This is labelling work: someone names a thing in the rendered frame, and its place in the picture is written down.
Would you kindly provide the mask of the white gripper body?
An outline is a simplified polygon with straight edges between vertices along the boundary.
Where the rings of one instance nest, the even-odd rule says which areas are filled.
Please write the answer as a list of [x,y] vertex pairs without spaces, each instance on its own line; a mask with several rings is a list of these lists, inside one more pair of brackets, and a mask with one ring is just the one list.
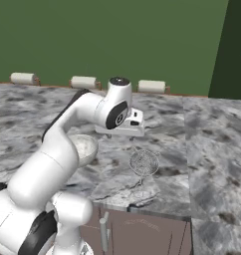
[[144,136],[144,126],[119,126],[114,129],[106,129],[103,127],[95,126],[97,133],[103,134],[119,134],[127,136]]

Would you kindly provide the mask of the brown sink basin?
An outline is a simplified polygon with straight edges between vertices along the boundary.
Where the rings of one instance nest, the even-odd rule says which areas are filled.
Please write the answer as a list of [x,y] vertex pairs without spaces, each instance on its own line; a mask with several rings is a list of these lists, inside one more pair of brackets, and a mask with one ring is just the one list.
[[[100,219],[108,212],[108,251],[101,244]],[[94,203],[92,219],[81,227],[95,255],[193,255],[191,220],[133,207]]]

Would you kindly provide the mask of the white speckled bowl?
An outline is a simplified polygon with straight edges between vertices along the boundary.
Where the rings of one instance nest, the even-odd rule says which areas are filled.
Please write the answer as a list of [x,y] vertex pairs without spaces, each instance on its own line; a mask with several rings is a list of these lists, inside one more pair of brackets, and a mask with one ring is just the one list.
[[96,158],[99,143],[95,138],[87,134],[76,134],[71,135],[70,139],[79,155],[79,167],[90,164]]

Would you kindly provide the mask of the grey sink tap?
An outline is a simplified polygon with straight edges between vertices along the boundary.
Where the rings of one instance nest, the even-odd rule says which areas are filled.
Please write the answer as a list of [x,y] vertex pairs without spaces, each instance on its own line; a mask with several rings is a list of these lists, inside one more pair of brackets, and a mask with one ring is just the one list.
[[110,213],[105,212],[104,216],[100,219],[100,230],[101,230],[101,245],[104,252],[109,250],[109,238],[111,231],[107,228]]

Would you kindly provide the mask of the white cushioned stool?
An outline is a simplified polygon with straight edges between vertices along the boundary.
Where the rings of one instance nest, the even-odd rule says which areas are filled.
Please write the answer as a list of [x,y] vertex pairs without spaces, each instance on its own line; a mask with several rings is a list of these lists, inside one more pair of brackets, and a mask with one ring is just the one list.
[[70,79],[70,86],[76,89],[98,89],[102,88],[102,84],[95,77],[73,76]]
[[39,86],[40,79],[33,73],[12,73],[10,81],[13,84]]
[[170,92],[170,86],[164,81],[140,80],[137,90],[140,93],[167,94]]

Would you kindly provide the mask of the silver mesh strainer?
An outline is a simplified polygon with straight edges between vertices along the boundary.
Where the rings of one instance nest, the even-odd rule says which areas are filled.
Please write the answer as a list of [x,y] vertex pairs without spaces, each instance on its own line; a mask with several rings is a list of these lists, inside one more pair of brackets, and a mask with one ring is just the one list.
[[142,186],[142,181],[157,173],[159,169],[159,153],[147,149],[133,149],[129,160],[131,171],[138,176],[137,186]]

